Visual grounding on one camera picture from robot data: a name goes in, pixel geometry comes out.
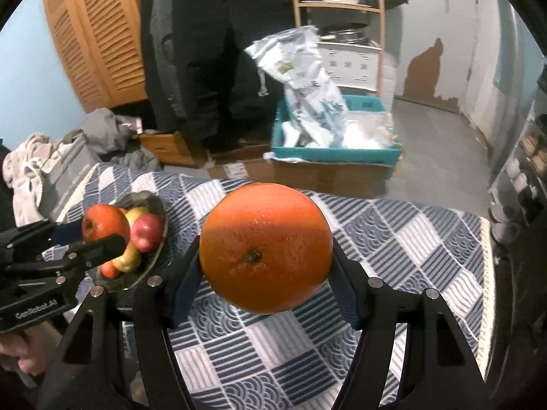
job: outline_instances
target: wooden shelf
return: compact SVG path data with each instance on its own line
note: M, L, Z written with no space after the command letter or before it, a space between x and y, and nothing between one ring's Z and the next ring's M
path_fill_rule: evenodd
M335 8L335 9L354 9L362 12L381 13L380 9L373 8L363 4L352 3L331 3L327 1L301 1L298 3L301 8Z
M141 145L152 152L165 165L201 168L208 160L207 152L199 142L183 139L174 134L141 134Z
M382 51L382 48L375 43L368 44L368 45L360 45L359 43L341 43L341 42L329 41L329 40L321 40L319 43L322 45L355 46L357 48L374 49L375 51Z

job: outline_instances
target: peeling paint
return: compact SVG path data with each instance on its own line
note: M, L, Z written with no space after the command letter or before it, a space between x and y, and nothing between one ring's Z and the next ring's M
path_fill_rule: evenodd
M445 100L439 95L435 96L443 52L442 40L437 38L431 48L410 61L405 78L403 97L460 112L458 97Z

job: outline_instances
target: person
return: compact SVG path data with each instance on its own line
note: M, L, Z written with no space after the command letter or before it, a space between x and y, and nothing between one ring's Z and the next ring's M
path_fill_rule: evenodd
M0 365L6 371L21 370L32 376L45 371L61 334L44 322L19 333L0 334Z

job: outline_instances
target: screw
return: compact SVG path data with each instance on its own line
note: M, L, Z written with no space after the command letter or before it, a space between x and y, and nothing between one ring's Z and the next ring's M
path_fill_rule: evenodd
M91 291L90 291L90 293L93 297L99 297L104 292L105 292L105 289L100 285L92 288Z
M430 299L437 299L439 297L439 292L434 288L428 288L426 290L426 296Z
M380 278L370 278L369 279L369 285L372 288L380 288L384 284L384 281Z
M162 282L161 276L151 276L147 280L147 284L151 287L160 286Z

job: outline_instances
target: white plastic bag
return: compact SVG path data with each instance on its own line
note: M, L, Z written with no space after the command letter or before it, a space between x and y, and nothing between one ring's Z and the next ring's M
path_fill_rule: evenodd
M385 112L349 111L343 148L377 150L393 145L389 115Z
M326 73L314 26L278 32L245 49L259 70L285 86L285 99L295 128L320 148L338 148L344 139L342 93Z

